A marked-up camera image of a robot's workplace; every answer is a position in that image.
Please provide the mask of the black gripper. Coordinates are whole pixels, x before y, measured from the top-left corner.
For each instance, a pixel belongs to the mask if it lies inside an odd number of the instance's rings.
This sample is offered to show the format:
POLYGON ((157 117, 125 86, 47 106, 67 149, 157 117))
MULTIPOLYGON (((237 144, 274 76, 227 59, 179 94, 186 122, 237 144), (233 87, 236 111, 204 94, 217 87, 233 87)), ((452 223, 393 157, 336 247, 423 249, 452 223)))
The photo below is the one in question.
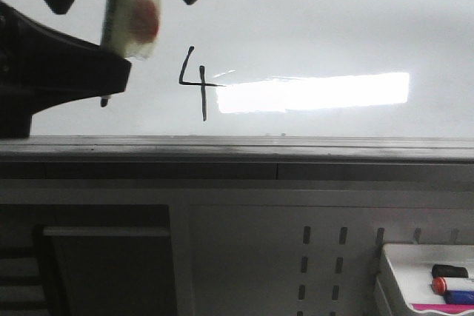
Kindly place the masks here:
MULTIPOLYGON (((75 0, 44 0, 58 15, 75 0)), ((125 91, 131 63, 1 3, 1 136, 27 138, 33 115, 125 91)))

